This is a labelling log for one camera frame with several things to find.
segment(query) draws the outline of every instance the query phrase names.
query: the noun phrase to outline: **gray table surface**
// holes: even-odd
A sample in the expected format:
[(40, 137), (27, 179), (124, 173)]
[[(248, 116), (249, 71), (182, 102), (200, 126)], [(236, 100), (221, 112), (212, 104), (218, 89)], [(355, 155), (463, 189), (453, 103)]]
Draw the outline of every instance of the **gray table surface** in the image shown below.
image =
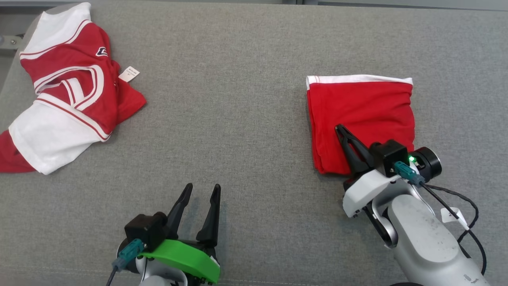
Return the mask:
[[(0, 174), (1, 285), (104, 284), (123, 226), (168, 211), (188, 182), (182, 238), (201, 227), (213, 184), (223, 187), (220, 285), (405, 281), (368, 219), (346, 218), (343, 179), (312, 165), (305, 76), (359, 73), (414, 79), (415, 145), (439, 154), (435, 184), (476, 201), (486, 277), (505, 284), (505, 12), (108, 2), (91, 13), (113, 58), (141, 72), (132, 86), (148, 104), (49, 176)], [(17, 58), (0, 129), (34, 97)], [(481, 263), (474, 242), (463, 245)], [(122, 272), (114, 285), (138, 279)]]
[[(100, 4), (109, 0), (88, 0)], [(257, 3), (257, 4), (306, 4), (339, 6), (397, 6), (415, 8), (475, 9), (507, 11), (506, 0), (158, 0), (164, 2), (219, 2), (219, 3)], [(73, 0), (0, 0), (0, 7), (55, 7)]]

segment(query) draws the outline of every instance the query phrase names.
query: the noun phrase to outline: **folded red shirt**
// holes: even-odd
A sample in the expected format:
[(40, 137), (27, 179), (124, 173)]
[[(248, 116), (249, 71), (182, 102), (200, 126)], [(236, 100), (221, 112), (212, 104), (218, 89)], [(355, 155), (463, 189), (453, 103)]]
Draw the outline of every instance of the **folded red shirt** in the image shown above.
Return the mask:
[(413, 151), (412, 79), (375, 75), (308, 76), (307, 101), (312, 156), (321, 174), (351, 173), (335, 126), (344, 126), (365, 146), (390, 139)]

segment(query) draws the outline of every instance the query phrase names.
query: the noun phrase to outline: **white tag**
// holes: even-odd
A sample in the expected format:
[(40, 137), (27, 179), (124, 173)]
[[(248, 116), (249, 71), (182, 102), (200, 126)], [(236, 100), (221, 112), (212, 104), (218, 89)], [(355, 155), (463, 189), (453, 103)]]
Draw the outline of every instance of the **white tag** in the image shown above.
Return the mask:
[[(459, 208), (450, 207), (450, 209), (452, 209), (452, 211), (454, 211), (457, 214), (457, 216), (459, 216), (463, 221), (466, 221), (464, 219), (464, 216), (460, 212)], [(457, 221), (457, 219), (455, 219), (455, 217), (445, 208), (441, 209), (441, 219), (442, 219), (443, 223), (447, 223), (450, 221)]]
[(139, 74), (138, 70), (136, 70), (133, 67), (128, 67), (122, 72), (121, 75), (118, 76), (118, 78), (125, 82), (129, 82), (133, 78), (135, 78), (138, 74)]

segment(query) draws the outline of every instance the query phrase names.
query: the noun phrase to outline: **logo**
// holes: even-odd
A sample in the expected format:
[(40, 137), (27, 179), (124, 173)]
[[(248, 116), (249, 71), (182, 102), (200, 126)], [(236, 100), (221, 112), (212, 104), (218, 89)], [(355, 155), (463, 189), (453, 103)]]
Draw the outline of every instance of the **logo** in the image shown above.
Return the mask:
[(96, 56), (108, 56), (108, 52), (105, 47), (100, 47), (96, 53)]

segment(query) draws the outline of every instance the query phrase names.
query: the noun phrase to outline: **cable connector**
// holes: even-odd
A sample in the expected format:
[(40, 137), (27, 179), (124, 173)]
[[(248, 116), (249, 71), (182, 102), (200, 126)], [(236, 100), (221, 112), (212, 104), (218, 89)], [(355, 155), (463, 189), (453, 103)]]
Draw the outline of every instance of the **cable connector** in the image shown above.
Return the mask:
[(420, 184), (425, 184), (425, 178), (416, 173), (415, 170), (411, 169), (402, 161), (395, 162), (393, 166), (395, 173), (401, 176), (403, 179), (408, 180), (411, 184), (420, 187)]
[(118, 257), (111, 263), (116, 271), (120, 272), (127, 267), (131, 260), (135, 259), (140, 253), (145, 250), (145, 244), (140, 239), (131, 241), (120, 253)]

